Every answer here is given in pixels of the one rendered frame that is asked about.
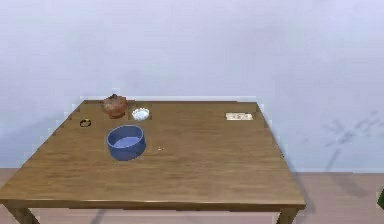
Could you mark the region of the white flat rectangular card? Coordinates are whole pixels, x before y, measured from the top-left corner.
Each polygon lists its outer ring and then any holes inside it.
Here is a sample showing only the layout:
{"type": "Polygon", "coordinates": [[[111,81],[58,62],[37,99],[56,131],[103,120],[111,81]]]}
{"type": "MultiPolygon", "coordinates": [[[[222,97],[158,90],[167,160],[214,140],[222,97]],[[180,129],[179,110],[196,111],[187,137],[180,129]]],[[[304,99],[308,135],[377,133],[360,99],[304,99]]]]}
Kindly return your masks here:
{"type": "Polygon", "coordinates": [[[227,120],[253,120],[253,116],[250,113],[226,113],[227,120]]]}

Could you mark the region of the white fluted dish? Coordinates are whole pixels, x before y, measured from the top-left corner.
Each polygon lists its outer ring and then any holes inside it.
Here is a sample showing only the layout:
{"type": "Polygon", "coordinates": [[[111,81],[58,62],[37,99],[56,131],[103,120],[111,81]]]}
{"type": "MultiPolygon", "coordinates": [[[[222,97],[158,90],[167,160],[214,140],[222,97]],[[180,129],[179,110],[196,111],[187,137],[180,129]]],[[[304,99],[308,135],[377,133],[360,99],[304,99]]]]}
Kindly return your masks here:
{"type": "Polygon", "coordinates": [[[137,108],[132,111],[132,117],[135,121],[146,120],[150,115],[150,111],[147,108],[137,108]]]}

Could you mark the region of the brown wooden table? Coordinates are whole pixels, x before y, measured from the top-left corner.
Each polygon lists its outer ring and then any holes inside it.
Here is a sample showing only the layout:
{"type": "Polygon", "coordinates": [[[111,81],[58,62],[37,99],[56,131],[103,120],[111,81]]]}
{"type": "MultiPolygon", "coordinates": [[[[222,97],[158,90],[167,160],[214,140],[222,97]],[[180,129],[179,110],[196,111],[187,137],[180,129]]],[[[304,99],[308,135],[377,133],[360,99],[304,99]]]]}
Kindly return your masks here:
{"type": "Polygon", "coordinates": [[[148,102],[147,147],[119,162],[108,133],[132,123],[85,100],[0,189],[20,224],[34,208],[277,212],[291,224],[306,201],[251,102],[148,102]],[[227,120],[250,113],[253,120],[227,120]]]}

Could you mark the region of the blue round bowl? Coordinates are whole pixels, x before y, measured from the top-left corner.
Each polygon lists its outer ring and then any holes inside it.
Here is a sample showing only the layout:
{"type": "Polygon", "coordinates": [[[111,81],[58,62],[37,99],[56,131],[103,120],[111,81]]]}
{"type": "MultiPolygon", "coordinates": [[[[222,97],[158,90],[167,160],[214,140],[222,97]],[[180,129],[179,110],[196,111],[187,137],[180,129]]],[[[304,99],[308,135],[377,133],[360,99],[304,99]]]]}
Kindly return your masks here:
{"type": "Polygon", "coordinates": [[[110,155],[118,161],[134,160],[146,149],[144,131],[136,125],[123,125],[111,130],[106,143],[110,155]]]}

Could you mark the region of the brown clay teapot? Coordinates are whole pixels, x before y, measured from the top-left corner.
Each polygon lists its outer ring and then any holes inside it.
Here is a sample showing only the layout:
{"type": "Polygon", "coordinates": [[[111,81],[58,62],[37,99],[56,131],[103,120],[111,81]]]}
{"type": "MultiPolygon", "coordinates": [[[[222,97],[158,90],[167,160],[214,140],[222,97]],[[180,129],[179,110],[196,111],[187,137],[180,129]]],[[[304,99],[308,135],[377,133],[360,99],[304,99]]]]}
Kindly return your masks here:
{"type": "Polygon", "coordinates": [[[126,113],[127,100],[123,96],[112,94],[103,100],[102,108],[111,119],[118,119],[126,113]]]}

